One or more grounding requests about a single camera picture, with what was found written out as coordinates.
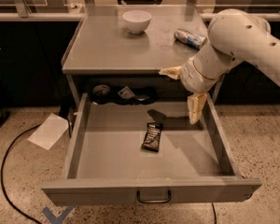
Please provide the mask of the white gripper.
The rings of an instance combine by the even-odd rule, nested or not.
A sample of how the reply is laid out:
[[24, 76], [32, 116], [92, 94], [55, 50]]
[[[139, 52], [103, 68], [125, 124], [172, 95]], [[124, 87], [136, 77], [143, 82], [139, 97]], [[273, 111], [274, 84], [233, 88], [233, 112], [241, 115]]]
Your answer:
[[163, 68], [159, 72], [162, 76], [172, 79], [180, 79], [183, 86], [193, 92], [188, 97], [189, 123], [195, 124], [199, 121], [207, 94], [223, 74], [223, 66], [220, 60], [206, 57], [191, 57], [181, 67]]

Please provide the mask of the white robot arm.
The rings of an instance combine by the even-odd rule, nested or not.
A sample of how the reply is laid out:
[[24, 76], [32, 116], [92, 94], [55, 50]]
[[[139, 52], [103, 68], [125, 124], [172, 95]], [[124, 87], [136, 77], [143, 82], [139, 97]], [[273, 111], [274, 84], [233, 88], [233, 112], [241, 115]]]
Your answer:
[[210, 21], [207, 42], [180, 66], [163, 68], [182, 82], [187, 91], [189, 122], [202, 114], [207, 92], [219, 78], [241, 62], [254, 65], [280, 87], [280, 39], [271, 35], [270, 24], [238, 9], [225, 9]]

